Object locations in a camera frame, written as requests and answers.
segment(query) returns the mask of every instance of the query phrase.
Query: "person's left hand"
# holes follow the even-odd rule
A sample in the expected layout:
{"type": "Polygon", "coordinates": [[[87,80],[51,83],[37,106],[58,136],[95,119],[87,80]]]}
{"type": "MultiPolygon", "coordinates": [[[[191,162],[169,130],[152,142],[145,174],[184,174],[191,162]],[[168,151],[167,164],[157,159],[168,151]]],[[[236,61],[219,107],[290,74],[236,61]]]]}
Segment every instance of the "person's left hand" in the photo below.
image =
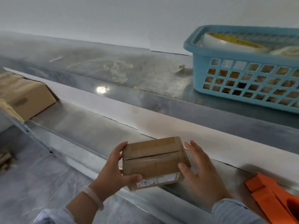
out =
{"type": "Polygon", "coordinates": [[[104,202],[108,197],[129,184],[138,183],[142,180],[140,174],[123,176],[118,168],[118,162],[122,158],[121,151],[128,142],[120,143],[110,154],[105,166],[96,180],[90,184],[90,188],[104,202]]]}

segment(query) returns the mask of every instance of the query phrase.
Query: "fingernail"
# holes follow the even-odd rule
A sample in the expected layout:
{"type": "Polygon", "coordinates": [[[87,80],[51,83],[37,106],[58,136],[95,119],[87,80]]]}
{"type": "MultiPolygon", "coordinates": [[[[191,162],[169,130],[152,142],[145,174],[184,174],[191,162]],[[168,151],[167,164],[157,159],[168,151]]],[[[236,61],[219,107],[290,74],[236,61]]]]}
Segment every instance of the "fingernail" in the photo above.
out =
{"type": "Polygon", "coordinates": [[[183,164],[183,163],[179,163],[179,164],[178,164],[178,167],[183,169],[183,168],[185,168],[185,164],[183,164]]]}
{"type": "Polygon", "coordinates": [[[138,175],[138,177],[137,177],[137,181],[140,182],[141,180],[142,180],[142,175],[140,174],[140,175],[138,175]]]}

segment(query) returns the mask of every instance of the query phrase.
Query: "bracelet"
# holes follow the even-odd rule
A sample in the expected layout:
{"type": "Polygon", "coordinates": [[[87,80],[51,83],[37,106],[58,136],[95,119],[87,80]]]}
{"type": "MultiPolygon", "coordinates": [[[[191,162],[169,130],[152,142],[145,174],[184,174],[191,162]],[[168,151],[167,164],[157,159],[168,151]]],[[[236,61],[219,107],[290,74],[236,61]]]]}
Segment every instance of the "bracelet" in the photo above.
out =
{"type": "Polygon", "coordinates": [[[99,197],[95,194],[95,192],[91,188],[87,186],[84,188],[82,192],[86,193],[97,204],[100,211],[104,209],[103,202],[99,199],[99,197]]]}

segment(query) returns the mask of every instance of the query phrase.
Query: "orange tape dispenser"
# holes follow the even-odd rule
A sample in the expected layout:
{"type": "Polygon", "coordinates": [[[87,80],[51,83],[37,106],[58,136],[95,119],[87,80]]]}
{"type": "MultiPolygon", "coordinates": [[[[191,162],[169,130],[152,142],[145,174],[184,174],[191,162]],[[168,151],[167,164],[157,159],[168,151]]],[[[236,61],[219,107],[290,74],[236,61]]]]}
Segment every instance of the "orange tape dispenser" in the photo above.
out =
{"type": "Polygon", "coordinates": [[[299,224],[299,198],[275,180],[258,173],[245,185],[272,224],[299,224]]]}

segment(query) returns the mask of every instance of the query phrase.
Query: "blue plastic basket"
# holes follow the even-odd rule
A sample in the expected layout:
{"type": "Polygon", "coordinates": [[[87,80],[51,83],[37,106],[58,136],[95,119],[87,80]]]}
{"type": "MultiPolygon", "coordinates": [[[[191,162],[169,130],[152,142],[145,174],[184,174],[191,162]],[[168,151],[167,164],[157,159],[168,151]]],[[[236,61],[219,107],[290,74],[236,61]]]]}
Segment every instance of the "blue plastic basket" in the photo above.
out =
{"type": "Polygon", "coordinates": [[[269,48],[299,45],[299,29],[207,25],[185,41],[194,88],[206,94],[299,113],[299,59],[202,48],[204,33],[222,33],[269,48]]]}

